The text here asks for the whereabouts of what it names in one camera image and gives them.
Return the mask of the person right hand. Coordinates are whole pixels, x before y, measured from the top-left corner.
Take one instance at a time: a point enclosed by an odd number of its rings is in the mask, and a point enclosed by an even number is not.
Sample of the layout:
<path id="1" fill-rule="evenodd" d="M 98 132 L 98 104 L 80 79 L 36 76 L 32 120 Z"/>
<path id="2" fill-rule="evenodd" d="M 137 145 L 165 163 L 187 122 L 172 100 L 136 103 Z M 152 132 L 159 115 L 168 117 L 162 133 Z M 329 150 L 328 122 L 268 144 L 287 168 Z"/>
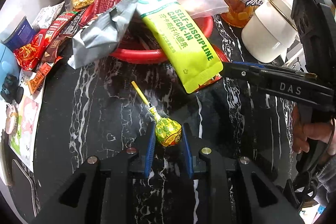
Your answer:
<path id="1" fill-rule="evenodd" d="M 331 134 L 335 132 L 332 121 L 303 124 L 297 106 L 294 107 L 291 116 L 293 122 L 292 149 L 295 153 L 309 152 L 310 145 L 307 140 L 311 139 L 322 141 L 326 144 L 331 141 L 326 153 L 330 156 L 335 155 L 335 136 L 331 138 Z"/>

